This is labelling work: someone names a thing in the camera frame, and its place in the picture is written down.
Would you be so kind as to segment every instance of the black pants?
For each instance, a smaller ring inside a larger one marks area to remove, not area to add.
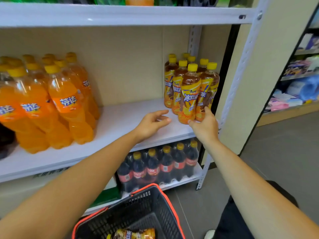
[[[276,182],[267,180],[278,192],[285,196],[290,202],[298,207],[296,199]],[[219,224],[214,234],[214,239],[253,239],[253,235],[242,218],[232,196],[221,215]]]

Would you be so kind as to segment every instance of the person's left hand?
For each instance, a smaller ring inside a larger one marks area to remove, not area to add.
[[[138,143],[148,139],[153,136],[158,129],[170,124],[172,119],[167,116],[168,110],[160,110],[157,112],[151,112],[146,114],[138,126],[133,130],[137,136]]]

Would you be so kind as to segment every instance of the shelf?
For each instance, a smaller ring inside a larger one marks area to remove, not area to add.
[[[295,76],[283,76],[281,78],[281,81],[294,80],[294,79],[298,79],[298,78],[305,78],[305,77],[313,76],[313,75],[317,75],[317,74],[318,73],[315,73],[315,72],[308,72],[308,73],[305,73],[305,74],[299,74],[299,75],[295,75]]]
[[[180,186],[180,185],[187,184],[187,183],[192,182],[192,181],[199,180],[201,175],[202,175],[202,171],[203,170],[202,170],[201,166],[197,163],[197,165],[194,168],[194,175],[192,177],[190,177],[190,178],[184,177],[184,178],[181,179],[181,181],[173,180],[170,184],[160,185],[160,188],[162,190],[167,190],[167,189],[171,189],[171,188],[174,188],[174,187],[177,187],[177,186]],[[100,209],[102,209],[102,208],[104,208],[106,206],[113,205],[113,204],[121,201],[122,199],[125,199],[128,196],[129,196],[129,193],[123,193],[122,198],[119,199],[119,200],[112,201],[112,202],[109,202],[109,203],[106,203],[106,204],[103,204],[103,205],[98,205],[98,206],[95,206],[95,207],[91,207],[91,208],[89,208],[89,209],[87,209],[85,211],[83,216],[95,213],[98,210],[100,210]]]
[[[12,154],[0,160],[0,182],[72,166],[133,130],[146,113],[164,109],[167,108],[163,99],[104,107],[92,142],[83,145],[74,142],[66,148],[49,148],[36,154],[29,154],[18,146]],[[193,130],[181,124],[171,109],[167,116],[172,119],[168,126],[137,144],[131,151],[195,137]]]
[[[0,27],[251,24],[254,8],[0,3]]]
[[[300,106],[293,106],[283,110],[266,112],[261,116],[260,120],[257,123],[257,126],[263,126],[317,111],[319,111],[319,101],[315,101],[309,104],[303,104]]]
[[[295,52],[295,55],[316,54],[316,53],[319,53],[319,49],[299,49]]]

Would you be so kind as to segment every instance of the white shoe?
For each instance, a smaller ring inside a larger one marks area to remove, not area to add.
[[[213,239],[215,234],[215,230],[209,230],[206,232],[204,239]]]

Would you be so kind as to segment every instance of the hand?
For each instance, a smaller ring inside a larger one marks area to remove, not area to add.
[[[206,145],[209,142],[217,142],[219,139],[218,122],[207,106],[204,109],[205,118],[202,122],[199,123],[189,120],[188,124],[193,129],[196,137],[202,142],[202,144]]]
[[[146,114],[139,125],[133,130],[136,133],[138,143],[153,136],[158,129],[170,124],[172,119],[167,116],[168,110],[160,110]]]

